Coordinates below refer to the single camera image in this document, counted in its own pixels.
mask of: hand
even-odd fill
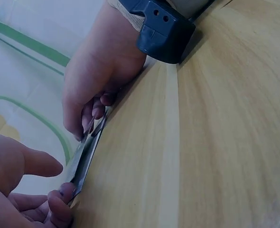
[[[66,68],[64,126],[77,140],[92,117],[100,119],[120,88],[141,71],[146,55],[136,47],[138,35],[117,9],[104,4]]]
[[[24,174],[51,177],[62,169],[47,153],[0,135],[0,228],[68,227],[72,212],[67,203],[73,195],[73,184],[65,183],[48,196],[11,193]]]

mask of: wood grain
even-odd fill
[[[280,228],[280,0],[228,2],[111,114],[75,228]]]

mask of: dark blue wrist device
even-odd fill
[[[129,13],[145,17],[137,40],[139,50],[162,62],[179,63],[196,28],[192,20],[183,17],[165,0],[119,1]]]

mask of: sleeve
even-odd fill
[[[186,18],[190,18],[196,10],[208,3],[209,0],[167,0],[167,2]],[[119,0],[108,0],[108,3],[118,9],[122,15],[140,32],[144,23],[144,17],[129,13]]]

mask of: cuff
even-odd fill
[[[132,24],[132,26],[140,32],[142,29],[142,25],[144,23],[145,17],[141,17],[138,15],[134,15],[129,13],[125,7],[119,2],[119,0],[108,0],[108,3],[119,10],[121,14]]]

